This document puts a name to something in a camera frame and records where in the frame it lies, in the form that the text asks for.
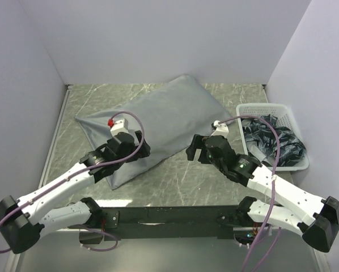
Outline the grey pillowcase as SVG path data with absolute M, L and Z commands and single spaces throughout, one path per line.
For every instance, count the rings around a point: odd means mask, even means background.
M 124 105 L 87 117 L 75 116 L 92 148 L 111 138 L 107 123 L 117 112 L 121 112 L 119 118 L 127 120 L 130 132 L 144 128 L 150 156 L 125 163 L 107 177 L 112 190 L 187 148 L 195 134 L 210 135 L 214 121 L 231 118 L 231 114 L 195 77 L 182 75 Z

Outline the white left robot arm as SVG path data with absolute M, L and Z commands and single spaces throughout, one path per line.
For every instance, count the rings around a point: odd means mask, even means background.
M 72 207 L 55 206 L 75 192 L 111 176 L 124 164 L 146 158 L 150 147 L 144 133 L 120 132 L 97 149 L 88 152 L 67 172 L 42 188 L 14 199 L 0 201 L 0 233 L 15 254 L 23 253 L 42 237 L 73 225 L 90 228 L 101 222 L 101 208 L 92 198 Z

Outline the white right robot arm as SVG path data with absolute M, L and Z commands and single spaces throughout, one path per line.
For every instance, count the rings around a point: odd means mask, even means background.
M 308 193 L 276 176 L 258 160 L 236 154 L 222 135 L 194 135 L 186 150 L 188 160 L 211 164 L 224 176 L 246 188 L 274 197 L 271 207 L 254 198 L 245 198 L 238 205 L 237 220 L 243 226 L 267 220 L 269 224 L 294 232 L 314 249 L 328 253 L 339 232 L 339 200 Z

